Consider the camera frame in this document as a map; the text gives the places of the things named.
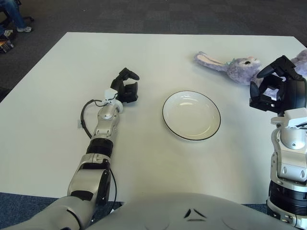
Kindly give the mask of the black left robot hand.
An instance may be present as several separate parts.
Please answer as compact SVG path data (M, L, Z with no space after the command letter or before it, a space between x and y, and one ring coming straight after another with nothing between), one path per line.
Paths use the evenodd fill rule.
M117 96L115 99L122 103L132 103L138 99L138 83L124 85L124 81L127 79L133 79L138 81L140 77L133 71L124 68L118 76L112 81L110 88L116 90Z

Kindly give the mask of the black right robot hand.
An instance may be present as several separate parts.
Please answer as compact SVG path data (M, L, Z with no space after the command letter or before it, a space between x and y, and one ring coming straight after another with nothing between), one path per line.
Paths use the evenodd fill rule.
M278 116L283 116L287 110L305 108L307 80L295 68L296 65L283 55L262 69L256 75L262 80L260 85L254 81L250 83L249 106Z

